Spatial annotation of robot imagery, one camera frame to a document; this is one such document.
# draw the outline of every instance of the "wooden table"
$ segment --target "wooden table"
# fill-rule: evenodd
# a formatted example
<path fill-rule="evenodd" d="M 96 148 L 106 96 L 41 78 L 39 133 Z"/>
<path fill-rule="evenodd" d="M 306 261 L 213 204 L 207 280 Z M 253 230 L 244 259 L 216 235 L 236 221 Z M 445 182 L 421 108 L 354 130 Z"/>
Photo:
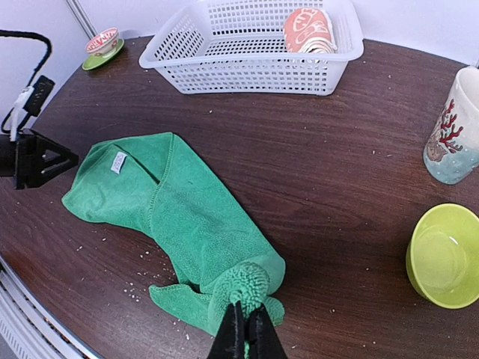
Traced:
<path fill-rule="evenodd" d="M 366 41 L 328 97 L 184 96 L 140 68 L 147 41 L 127 41 L 100 70 L 76 71 L 35 128 L 82 158 L 112 138 L 183 137 L 286 259 L 275 296 L 290 359 L 479 358 L 479 306 L 438 308 L 405 270 L 415 223 L 431 206 L 479 212 L 478 172 L 442 185 L 421 155 L 462 64 Z M 75 172 L 25 191 L 1 180 L 1 255 L 105 358 L 205 358 L 211 337 L 147 295 L 153 283 L 175 282 L 165 253 L 141 233 L 85 223 L 62 206 Z"/>

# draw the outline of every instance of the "small bowl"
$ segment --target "small bowl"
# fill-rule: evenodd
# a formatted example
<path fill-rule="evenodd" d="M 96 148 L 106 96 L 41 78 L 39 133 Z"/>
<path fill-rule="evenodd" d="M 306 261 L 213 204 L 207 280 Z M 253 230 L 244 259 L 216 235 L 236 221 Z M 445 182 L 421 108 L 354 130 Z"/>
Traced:
<path fill-rule="evenodd" d="M 100 32 L 88 41 L 85 51 L 93 56 L 106 56 L 113 54 L 118 44 L 119 32 L 117 28 L 109 28 Z"/>
<path fill-rule="evenodd" d="M 416 225 L 407 248 L 412 286 L 434 304 L 460 309 L 479 299 L 479 218 L 469 209 L 445 203 Z"/>

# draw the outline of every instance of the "green cloth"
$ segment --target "green cloth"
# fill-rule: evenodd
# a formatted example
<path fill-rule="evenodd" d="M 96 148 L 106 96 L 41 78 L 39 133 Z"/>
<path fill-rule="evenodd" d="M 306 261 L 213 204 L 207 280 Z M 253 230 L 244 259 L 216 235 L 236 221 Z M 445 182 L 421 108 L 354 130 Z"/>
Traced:
<path fill-rule="evenodd" d="M 282 323 L 284 308 L 268 295 L 283 281 L 284 260 L 180 137 L 96 144 L 63 203 L 84 221 L 132 228 L 156 241 L 179 284 L 151 286 L 150 295 L 178 319 L 216 335 L 228 304 L 241 301 L 246 317 L 264 303 L 273 324 Z"/>

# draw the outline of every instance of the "white wall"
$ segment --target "white wall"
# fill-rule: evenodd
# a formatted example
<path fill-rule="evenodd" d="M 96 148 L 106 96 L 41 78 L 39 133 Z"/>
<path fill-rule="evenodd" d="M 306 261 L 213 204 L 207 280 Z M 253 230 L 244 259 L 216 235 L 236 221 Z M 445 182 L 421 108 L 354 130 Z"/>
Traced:
<path fill-rule="evenodd" d="M 101 31 L 154 34 L 194 0 L 80 0 Z M 367 39 L 419 49 L 466 64 L 479 59 L 479 0 L 353 0 Z"/>
<path fill-rule="evenodd" d="M 88 38 L 62 0 L 0 1 L 0 28 L 38 32 L 52 41 L 52 56 L 40 74 L 56 82 L 54 92 L 87 57 L 84 48 Z M 36 40 L 0 37 L 0 49 L 1 121 L 30 79 L 46 46 Z"/>

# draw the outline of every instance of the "green saucer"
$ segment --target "green saucer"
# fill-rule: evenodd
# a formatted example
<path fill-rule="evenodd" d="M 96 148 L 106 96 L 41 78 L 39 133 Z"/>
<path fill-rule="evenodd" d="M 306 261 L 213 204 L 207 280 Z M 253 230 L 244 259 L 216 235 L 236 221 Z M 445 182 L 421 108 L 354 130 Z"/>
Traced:
<path fill-rule="evenodd" d="M 85 60 L 85 62 L 82 65 L 82 69 L 85 70 L 85 71 L 89 71 L 89 70 L 96 69 L 97 67 L 100 67 L 100 66 L 106 64 L 108 61 L 113 59 L 117 55 L 117 53 L 120 52 L 120 50 L 123 48 L 124 44 L 125 44 L 125 40 L 119 39 L 117 47 L 115 49 L 115 52 L 113 52 L 108 57 L 93 56 L 93 55 L 88 56 L 88 58 Z"/>

